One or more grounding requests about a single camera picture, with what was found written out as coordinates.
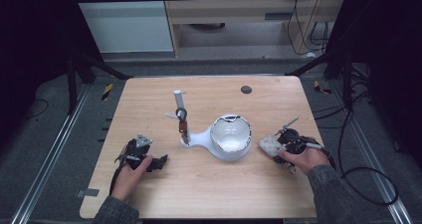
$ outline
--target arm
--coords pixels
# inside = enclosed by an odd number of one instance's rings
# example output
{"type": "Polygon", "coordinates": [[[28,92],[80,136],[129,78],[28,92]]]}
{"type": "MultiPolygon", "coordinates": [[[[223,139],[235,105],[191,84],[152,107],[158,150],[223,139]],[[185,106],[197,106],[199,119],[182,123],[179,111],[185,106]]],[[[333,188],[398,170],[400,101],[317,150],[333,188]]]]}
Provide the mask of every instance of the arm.
{"type": "Polygon", "coordinates": [[[280,151],[279,156],[294,163],[308,177],[314,193],[317,223],[368,223],[320,150],[307,147],[301,154],[280,151]]]}
{"type": "Polygon", "coordinates": [[[129,165],[121,169],[111,196],[105,200],[93,223],[137,223],[139,212],[126,202],[151,160],[152,156],[148,156],[136,170],[129,165]]]}

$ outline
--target white cabinet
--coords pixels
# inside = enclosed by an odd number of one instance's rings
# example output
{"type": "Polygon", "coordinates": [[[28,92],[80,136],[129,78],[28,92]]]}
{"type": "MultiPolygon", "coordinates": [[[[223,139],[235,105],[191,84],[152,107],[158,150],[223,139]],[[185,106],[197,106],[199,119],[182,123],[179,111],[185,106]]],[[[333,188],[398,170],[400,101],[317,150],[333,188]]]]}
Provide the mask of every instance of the white cabinet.
{"type": "Polygon", "coordinates": [[[80,6],[102,54],[173,52],[161,1],[80,6]]]}

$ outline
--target wire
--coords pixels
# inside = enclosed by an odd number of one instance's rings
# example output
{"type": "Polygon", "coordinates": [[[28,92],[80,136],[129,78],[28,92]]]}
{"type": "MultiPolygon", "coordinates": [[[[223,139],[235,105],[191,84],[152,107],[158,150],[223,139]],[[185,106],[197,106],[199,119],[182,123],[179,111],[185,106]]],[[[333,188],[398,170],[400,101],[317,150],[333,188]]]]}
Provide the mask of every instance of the wire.
{"type": "Polygon", "coordinates": [[[36,114],[30,115],[30,116],[24,116],[24,118],[33,118],[33,117],[36,117],[36,116],[40,115],[41,113],[43,113],[44,111],[46,111],[46,110],[47,110],[47,108],[49,107],[49,102],[47,102],[47,101],[46,101],[46,100],[44,100],[44,99],[35,99],[35,101],[36,101],[36,102],[44,102],[44,103],[46,104],[46,106],[43,108],[43,110],[42,110],[42,111],[40,111],[40,112],[38,112],[38,113],[36,113],[36,114]]]}
{"type": "Polygon", "coordinates": [[[308,52],[315,52],[315,51],[318,51],[319,49],[313,49],[313,48],[310,48],[310,47],[307,45],[307,42],[305,41],[304,32],[303,32],[302,27],[301,27],[301,22],[299,21],[299,16],[298,16],[298,9],[297,9],[297,7],[298,7],[298,0],[295,0],[295,6],[294,6],[293,11],[292,11],[292,16],[290,17],[289,22],[288,22],[288,36],[289,36],[289,39],[290,39],[291,44],[293,44],[293,40],[292,40],[292,37],[291,37],[291,35],[290,35],[290,24],[291,24],[292,18],[294,17],[294,14],[295,14],[295,16],[296,16],[296,20],[297,20],[297,23],[298,23],[298,27],[299,27],[299,31],[301,32],[302,42],[304,43],[304,45],[305,45],[305,47],[308,49],[308,51],[307,51],[307,52],[304,52],[304,53],[299,53],[299,52],[297,52],[297,51],[296,51],[295,46],[293,46],[293,50],[294,50],[294,52],[296,53],[296,55],[305,55],[305,54],[307,54],[308,52]]]}
{"type": "Polygon", "coordinates": [[[319,46],[319,53],[322,55],[323,53],[325,53],[326,46],[328,45],[327,42],[329,40],[329,38],[328,38],[328,22],[324,22],[324,29],[323,29],[322,38],[318,38],[318,39],[313,38],[316,27],[317,27],[317,22],[314,23],[314,26],[311,30],[310,40],[311,40],[312,44],[319,46]]]}
{"type": "Polygon", "coordinates": [[[355,191],[359,196],[361,196],[366,201],[368,201],[368,202],[370,202],[372,204],[375,204],[375,205],[379,205],[379,206],[388,206],[388,205],[391,205],[394,202],[396,202],[397,199],[398,199],[398,189],[397,189],[397,186],[394,184],[394,182],[391,180],[391,178],[389,178],[385,173],[383,173],[383,172],[381,172],[381,171],[379,171],[377,169],[374,169],[374,168],[371,168],[371,167],[367,167],[367,166],[353,167],[352,169],[344,172],[344,169],[343,169],[343,166],[342,166],[342,162],[341,162],[341,155],[340,155],[341,154],[341,144],[342,144],[342,139],[343,139],[343,136],[344,136],[344,130],[345,130],[345,127],[347,126],[347,120],[349,119],[349,117],[350,117],[350,115],[352,113],[353,113],[353,111],[349,111],[347,113],[346,118],[344,120],[343,127],[341,128],[340,138],[339,138],[339,141],[338,141],[337,158],[338,158],[338,167],[339,167],[339,171],[341,173],[341,178],[344,179],[344,181],[347,182],[347,184],[350,186],[351,189],[353,189],[353,191],[355,191]],[[375,200],[370,199],[369,197],[365,196],[355,186],[353,186],[350,183],[350,181],[348,180],[347,175],[350,174],[353,171],[356,171],[356,170],[369,170],[369,171],[373,171],[373,172],[376,172],[376,173],[382,175],[385,179],[387,179],[391,183],[391,185],[394,187],[394,193],[395,193],[395,195],[391,199],[391,201],[388,201],[388,202],[375,201],[375,200]]]}
{"type": "Polygon", "coordinates": [[[323,115],[323,116],[316,117],[316,118],[315,118],[315,120],[318,120],[318,119],[323,119],[323,118],[326,118],[326,117],[333,116],[333,115],[335,115],[336,113],[341,112],[341,111],[342,111],[342,110],[344,110],[344,109],[345,109],[345,106],[342,106],[340,109],[338,109],[338,110],[336,110],[336,111],[334,111],[334,112],[328,113],[328,114],[323,115]]]}
{"type": "Polygon", "coordinates": [[[342,126],[317,126],[317,128],[325,128],[325,129],[337,129],[337,128],[342,128],[342,126]]]}
{"type": "Polygon", "coordinates": [[[339,105],[339,106],[335,106],[335,107],[325,108],[325,109],[318,110],[318,111],[313,111],[313,112],[325,112],[325,111],[329,111],[329,110],[332,110],[332,109],[335,109],[335,108],[340,108],[340,107],[344,107],[344,105],[339,105]]]}
{"type": "Polygon", "coordinates": [[[357,83],[353,84],[351,86],[351,88],[353,89],[354,87],[357,87],[359,85],[363,85],[363,86],[367,87],[368,86],[368,83],[367,82],[357,82],[357,83]]]}

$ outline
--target small round object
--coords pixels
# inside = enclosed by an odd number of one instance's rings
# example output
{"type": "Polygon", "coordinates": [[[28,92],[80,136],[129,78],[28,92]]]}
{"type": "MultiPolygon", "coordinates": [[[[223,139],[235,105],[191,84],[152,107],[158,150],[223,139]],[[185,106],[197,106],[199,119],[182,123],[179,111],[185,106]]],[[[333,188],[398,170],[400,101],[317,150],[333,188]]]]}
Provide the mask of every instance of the small round object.
{"type": "Polygon", "coordinates": [[[249,86],[243,86],[243,87],[240,89],[240,91],[241,91],[243,94],[250,94],[250,93],[252,92],[252,88],[251,88],[251,87],[249,87],[249,86]]]}

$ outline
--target wooden table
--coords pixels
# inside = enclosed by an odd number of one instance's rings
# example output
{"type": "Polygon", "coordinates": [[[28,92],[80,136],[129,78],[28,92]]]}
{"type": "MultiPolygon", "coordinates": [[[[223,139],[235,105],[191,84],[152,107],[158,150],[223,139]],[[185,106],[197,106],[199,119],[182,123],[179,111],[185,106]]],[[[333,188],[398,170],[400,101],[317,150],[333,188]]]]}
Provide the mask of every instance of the wooden table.
{"type": "Polygon", "coordinates": [[[151,138],[148,154],[169,159],[162,170],[146,173],[129,204],[140,218],[304,218],[316,217],[308,179],[291,175],[259,146],[295,116],[300,134],[321,142],[308,100],[297,77],[135,78],[127,81],[94,171],[81,216],[93,218],[108,196],[117,167],[114,160],[140,132],[151,138]],[[252,88],[243,94],[241,88],[252,88]],[[251,125],[253,146],[235,162],[225,162],[204,148],[180,144],[174,91],[184,92],[191,132],[202,132],[222,114],[235,113],[251,125]]]}

